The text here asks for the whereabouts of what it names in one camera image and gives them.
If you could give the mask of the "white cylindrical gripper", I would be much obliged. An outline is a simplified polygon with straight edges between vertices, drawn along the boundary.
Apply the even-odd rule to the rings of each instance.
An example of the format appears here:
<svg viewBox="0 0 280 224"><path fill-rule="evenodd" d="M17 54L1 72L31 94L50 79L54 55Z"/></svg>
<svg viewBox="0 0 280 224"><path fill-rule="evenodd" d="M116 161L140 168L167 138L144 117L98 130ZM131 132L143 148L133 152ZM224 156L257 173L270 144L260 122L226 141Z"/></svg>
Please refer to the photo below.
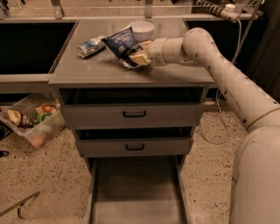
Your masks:
<svg viewBox="0 0 280 224"><path fill-rule="evenodd" d="M157 38L154 41L144 41L140 46L145 50L129 55L129 58L136 64L147 66L150 63L154 66L165 66L164 46L167 38Z"/></svg>

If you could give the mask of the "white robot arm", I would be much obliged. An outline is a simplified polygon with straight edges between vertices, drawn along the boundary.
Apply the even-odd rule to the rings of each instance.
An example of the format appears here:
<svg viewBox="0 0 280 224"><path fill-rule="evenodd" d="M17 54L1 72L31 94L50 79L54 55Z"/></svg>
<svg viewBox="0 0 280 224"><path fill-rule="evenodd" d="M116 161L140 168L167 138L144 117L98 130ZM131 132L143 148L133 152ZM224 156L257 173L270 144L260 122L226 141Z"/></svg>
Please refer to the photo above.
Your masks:
<svg viewBox="0 0 280 224"><path fill-rule="evenodd" d="M280 224L280 104L219 51L211 34L192 28L158 38L129 56L139 65L201 64L248 134L235 154L230 224Z"/></svg>

